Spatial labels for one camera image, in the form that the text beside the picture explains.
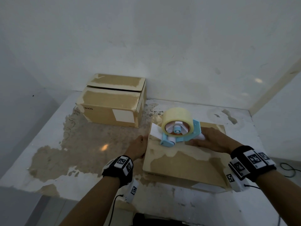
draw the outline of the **person's left forearm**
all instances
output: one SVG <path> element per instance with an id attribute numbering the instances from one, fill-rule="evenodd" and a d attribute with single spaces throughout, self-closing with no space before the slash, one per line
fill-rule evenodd
<path id="1" fill-rule="evenodd" d="M 106 221 L 119 186 L 119 178 L 103 177 L 83 199 L 77 203 L 61 222 L 60 226 L 102 226 Z"/>

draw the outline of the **cardboard box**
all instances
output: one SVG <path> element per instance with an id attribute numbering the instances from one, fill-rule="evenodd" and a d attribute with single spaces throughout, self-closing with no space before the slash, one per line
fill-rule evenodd
<path id="1" fill-rule="evenodd" d="M 145 78 L 95 74 L 76 104 L 89 122 L 138 128 L 145 101 Z"/>
<path id="2" fill-rule="evenodd" d="M 162 117 L 153 115 L 152 123 L 161 126 Z M 223 125 L 201 122 L 225 133 Z M 231 189 L 223 170 L 231 158 L 206 148 L 176 143 L 173 147 L 160 145 L 160 139 L 148 137 L 148 146 L 142 170 L 145 179 L 184 188 L 222 193 Z"/>

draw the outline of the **white table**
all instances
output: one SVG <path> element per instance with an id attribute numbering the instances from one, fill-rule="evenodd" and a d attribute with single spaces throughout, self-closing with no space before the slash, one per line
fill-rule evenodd
<path id="1" fill-rule="evenodd" d="M 144 122 L 141 128 L 133 129 L 87 123 L 76 118 L 78 114 L 70 115 L 79 94 L 73 93 L 59 107 L 1 178 L 0 186 L 78 201 L 100 180 L 99 170 L 104 163 L 122 154 L 131 139 L 148 133 L 152 114 L 161 114 L 172 107 L 186 108 L 199 121 L 222 124 L 228 136 L 263 149 L 247 110 L 147 100 Z M 43 170 L 35 170 L 32 163 L 36 166 L 41 163 Z M 137 162 L 136 169 L 141 166 L 142 162 Z M 118 207 L 206 226 L 272 226 L 278 221 L 277 212 L 255 188 L 241 193 L 209 194 L 149 183 L 136 172 L 134 178 L 139 179 L 140 185 L 132 205 L 119 201 Z"/>

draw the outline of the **yellowish tape roll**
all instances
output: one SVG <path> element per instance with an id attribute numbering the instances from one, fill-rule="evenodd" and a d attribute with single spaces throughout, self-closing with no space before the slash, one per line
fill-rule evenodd
<path id="1" fill-rule="evenodd" d="M 186 123 L 189 126 L 189 131 L 185 135 L 176 135 L 173 133 L 168 133 L 165 130 L 165 126 L 173 121 L 182 121 L 183 123 Z M 184 137 L 188 136 L 193 132 L 193 119 L 190 114 L 190 112 L 184 108 L 170 108 L 169 110 L 165 111 L 162 117 L 162 126 L 161 126 L 163 132 L 168 136 L 173 137 Z"/>

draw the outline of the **person's left hand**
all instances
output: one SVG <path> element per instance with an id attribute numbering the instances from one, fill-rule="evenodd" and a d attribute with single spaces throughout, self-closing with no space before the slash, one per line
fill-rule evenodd
<path id="1" fill-rule="evenodd" d="M 148 144 L 148 135 L 138 136 L 137 139 L 130 142 L 130 146 L 125 151 L 124 155 L 129 156 L 131 160 L 135 161 L 138 158 L 143 157 L 146 152 Z"/>

